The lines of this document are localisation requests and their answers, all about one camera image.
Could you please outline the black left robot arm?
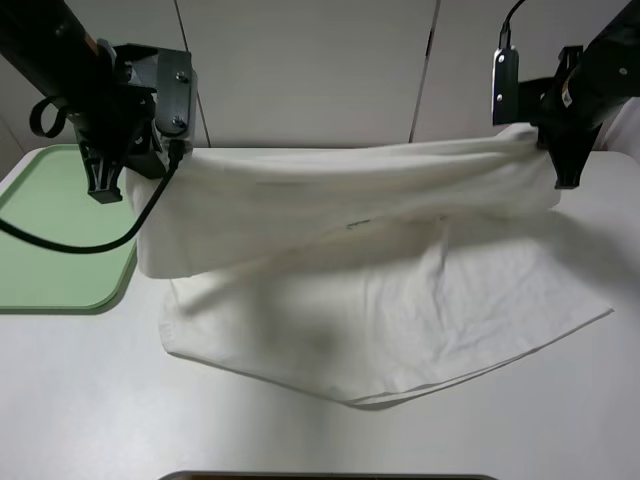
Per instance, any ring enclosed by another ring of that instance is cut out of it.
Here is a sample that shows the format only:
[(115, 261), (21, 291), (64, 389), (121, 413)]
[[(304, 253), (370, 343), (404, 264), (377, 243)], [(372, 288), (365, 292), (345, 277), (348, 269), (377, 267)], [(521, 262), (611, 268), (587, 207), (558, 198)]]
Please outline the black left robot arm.
[(133, 84), (131, 61), (92, 40), (65, 2), (2, 2), (1, 54), (44, 96), (29, 116), (35, 135), (54, 138), (73, 125), (94, 200), (121, 201), (124, 169), (164, 176), (154, 89)]

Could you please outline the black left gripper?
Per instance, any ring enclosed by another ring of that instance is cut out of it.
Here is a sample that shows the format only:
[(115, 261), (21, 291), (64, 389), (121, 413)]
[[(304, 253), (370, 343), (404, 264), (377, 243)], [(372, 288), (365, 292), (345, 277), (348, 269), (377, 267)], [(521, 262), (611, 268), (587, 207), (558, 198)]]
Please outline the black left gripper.
[(151, 89), (109, 89), (83, 108), (74, 123), (87, 178), (88, 195), (100, 204), (120, 202), (121, 171), (159, 179), (165, 166), (151, 126), (155, 102)]

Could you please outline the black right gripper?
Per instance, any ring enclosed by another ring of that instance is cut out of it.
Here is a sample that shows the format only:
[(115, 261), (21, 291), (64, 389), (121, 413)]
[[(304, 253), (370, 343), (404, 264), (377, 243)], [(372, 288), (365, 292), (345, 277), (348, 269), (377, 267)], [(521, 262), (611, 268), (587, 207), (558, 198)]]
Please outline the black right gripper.
[(536, 126), (556, 174), (556, 190), (580, 186), (581, 175), (605, 119), (605, 95), (589, 85), (553, 84), (538, 100)]

